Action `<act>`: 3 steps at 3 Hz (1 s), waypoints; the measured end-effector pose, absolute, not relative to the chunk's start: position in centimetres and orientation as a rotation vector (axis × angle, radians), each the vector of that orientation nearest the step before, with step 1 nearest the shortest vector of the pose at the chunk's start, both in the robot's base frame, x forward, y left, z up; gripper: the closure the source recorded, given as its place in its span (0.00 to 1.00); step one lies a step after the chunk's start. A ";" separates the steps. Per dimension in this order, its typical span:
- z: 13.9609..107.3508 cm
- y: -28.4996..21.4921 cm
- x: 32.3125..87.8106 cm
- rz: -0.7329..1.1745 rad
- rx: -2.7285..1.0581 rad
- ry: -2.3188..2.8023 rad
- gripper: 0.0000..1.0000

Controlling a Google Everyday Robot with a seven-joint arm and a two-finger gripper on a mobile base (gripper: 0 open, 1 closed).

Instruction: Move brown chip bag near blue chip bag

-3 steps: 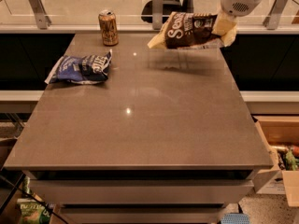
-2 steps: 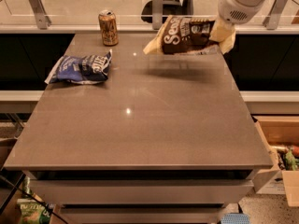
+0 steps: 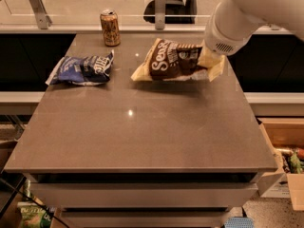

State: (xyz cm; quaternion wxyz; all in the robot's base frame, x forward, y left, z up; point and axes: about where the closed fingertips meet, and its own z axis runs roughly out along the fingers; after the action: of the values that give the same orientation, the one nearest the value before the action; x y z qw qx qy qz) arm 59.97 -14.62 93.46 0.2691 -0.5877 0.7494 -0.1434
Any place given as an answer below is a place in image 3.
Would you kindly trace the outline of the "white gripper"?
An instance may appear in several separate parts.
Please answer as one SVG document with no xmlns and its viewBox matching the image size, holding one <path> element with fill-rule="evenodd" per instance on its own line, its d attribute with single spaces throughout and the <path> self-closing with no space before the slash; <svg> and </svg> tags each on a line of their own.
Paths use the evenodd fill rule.
<svg viewBox="0 0 304 228">
<path fill-rule="evenodd" d="M 211 16 L 205 29 L 206 46 L 202 46 L 198 60 L 198 65 L 207 69 L 210 82 L 222 74 L 226 63 L 225 56 L 235 54 L 248 43 L 249 39 L 250 37 L 241 40 L 226 37 L 219 31 L 215 16 Z"/>
</svg>

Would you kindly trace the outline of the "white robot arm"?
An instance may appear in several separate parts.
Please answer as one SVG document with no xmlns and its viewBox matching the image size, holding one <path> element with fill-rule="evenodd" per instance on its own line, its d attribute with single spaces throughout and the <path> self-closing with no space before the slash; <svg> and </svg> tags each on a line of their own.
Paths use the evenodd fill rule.
<svg viewBox="0 0 304 228">
<path fill-rule="evenodd" d="M 226 59 L 259 28 L 273 24 L 304 39 L 304 0 L 222 0 L 205 28 L 199 64 L 209 80 L 222 74 Z"/>
</svg>

